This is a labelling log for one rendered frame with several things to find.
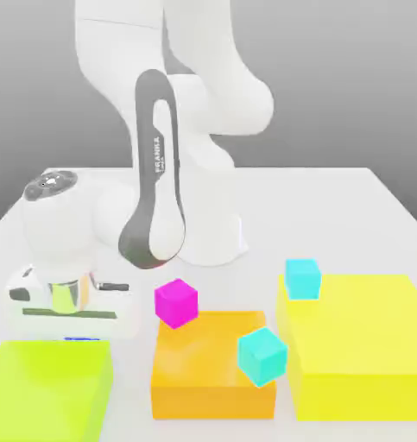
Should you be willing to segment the small cyan cube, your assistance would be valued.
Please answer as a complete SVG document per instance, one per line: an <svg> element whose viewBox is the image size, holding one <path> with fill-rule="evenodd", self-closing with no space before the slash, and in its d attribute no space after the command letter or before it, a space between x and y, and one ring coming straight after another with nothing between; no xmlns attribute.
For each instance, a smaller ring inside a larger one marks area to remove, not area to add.
<svg viewBox="0 0 417 442"><path fill-rule="evenodd" d="M314 259L287 259L285 286L290 300L318 300L322 274Z"/></svg>

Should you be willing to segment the large orange box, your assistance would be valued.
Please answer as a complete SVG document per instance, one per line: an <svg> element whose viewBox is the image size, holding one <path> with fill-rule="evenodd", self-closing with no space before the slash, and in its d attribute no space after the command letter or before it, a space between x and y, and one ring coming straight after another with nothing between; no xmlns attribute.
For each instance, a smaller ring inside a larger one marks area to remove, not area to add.
<svg viewBox="0 0 417 442"><path fill-rule="evenodd" d="M159 324L150 382L156 420L271 420L276 383L258 388L237 366L237 341L266 325L261 311L201 311Z"/></svg>

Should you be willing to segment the large yellow box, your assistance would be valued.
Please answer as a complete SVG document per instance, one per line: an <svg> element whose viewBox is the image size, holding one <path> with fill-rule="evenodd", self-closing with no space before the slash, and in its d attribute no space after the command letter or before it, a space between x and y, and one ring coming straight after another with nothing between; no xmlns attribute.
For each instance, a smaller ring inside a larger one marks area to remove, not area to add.
<svg viewBox="0 0 417 442"><path fill-rule="evenodd" d="M316 300L278 284L300 421L417 421L417 288L406 275L324 275Z"/></svg>

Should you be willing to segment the small turquoise cube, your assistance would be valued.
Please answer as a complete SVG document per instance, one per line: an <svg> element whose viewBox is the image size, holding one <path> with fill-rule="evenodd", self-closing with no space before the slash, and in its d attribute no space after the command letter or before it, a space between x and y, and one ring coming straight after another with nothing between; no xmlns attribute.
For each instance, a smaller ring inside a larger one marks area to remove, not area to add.
<svg viewBox="0 0 417 442"><path fill-rule="evenodd" d="M237 340L237 366L258 388L285 374L287 354L287 345L268 327Z"/></svg>

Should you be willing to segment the small magenta cube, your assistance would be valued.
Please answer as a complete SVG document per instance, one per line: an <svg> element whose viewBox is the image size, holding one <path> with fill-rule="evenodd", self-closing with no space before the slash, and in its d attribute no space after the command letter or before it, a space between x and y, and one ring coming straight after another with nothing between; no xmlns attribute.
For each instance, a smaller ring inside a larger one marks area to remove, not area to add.
<svg viewBox="0 0 417 442"><path fill-rule="evenodd" d="M199 316L198 291L182 279L170 281L155 290L155 314L172 329Z"/></svg>

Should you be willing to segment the large lime box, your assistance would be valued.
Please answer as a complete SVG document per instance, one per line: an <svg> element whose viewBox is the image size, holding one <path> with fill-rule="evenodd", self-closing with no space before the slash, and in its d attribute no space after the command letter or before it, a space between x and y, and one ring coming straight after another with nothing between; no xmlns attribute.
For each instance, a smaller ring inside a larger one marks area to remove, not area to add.
<svg viewBox="0 0 417 442"><path fill-rule="evenodd" d="M0 442L99 442L113 383L109 342L0 344Z"/></svg>

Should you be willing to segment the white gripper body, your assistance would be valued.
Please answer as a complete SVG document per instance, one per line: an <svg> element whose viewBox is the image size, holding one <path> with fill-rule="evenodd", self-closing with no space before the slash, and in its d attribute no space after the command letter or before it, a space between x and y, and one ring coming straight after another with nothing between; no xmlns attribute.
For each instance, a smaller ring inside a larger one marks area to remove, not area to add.
<svg viewBox="0 0 417 442"><path fill-rule="evenodd" d="M31 339L132 338L139 330L141 303L130 292L98 292L73 315L46 313L40 301L9 303L9 326Z"/></svg>

